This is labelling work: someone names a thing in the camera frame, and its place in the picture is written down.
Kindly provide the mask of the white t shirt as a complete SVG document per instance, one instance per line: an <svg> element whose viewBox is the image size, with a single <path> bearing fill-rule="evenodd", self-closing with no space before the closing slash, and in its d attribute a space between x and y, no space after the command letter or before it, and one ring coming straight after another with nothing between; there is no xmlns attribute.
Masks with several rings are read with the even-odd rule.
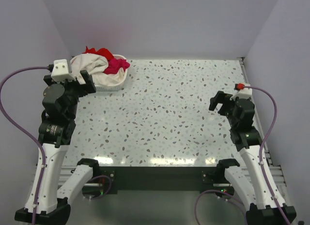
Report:
<svg viewBox="0 0 310 225"><path fill-rule="evenodd" d="M125 70L122 68L116 74L105 74L108 60L97 54L80 54L70 60L72 74L80 84L85 84L80 71L86 70L92 77L95 86L114 87L125 80Z"/></svg>

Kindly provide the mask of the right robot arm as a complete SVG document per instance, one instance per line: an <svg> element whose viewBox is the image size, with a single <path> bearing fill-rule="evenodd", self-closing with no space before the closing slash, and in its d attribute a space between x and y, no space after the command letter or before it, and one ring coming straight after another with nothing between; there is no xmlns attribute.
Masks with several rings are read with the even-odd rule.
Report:
<svg viewBox="0 0 310 225"><path fill-rule="evenodd" d="M247 224L290 225L296 211L279 192L261 149L262 138L253 126L255 105L251 91L240 90L235 95L218 91L210 100L209 110L215 110L218 104L222 105L218 113L228 119L231 140L247 167L249 178L235 159L220 160L212 176L233 186L245 206Z"/></svg>

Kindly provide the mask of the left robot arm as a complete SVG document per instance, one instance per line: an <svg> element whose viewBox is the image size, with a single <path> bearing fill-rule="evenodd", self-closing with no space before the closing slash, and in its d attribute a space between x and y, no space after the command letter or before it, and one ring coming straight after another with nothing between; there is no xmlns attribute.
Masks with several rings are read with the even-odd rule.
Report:
<svg viewBox="0 0 310 225"><path fill-rule="evenodd" d="M26 205L15 212L15 220L35 225L64 225L67 223L71 203L87 182L100 178L98 161L81 159L73 175L58 186L62 164L72 134L79 99L95 93L95 85L87 71L80 71L84 84L77 80L57 83L50 75L44 77L44 90L39 127L39 158L31 194Z"/></svg>

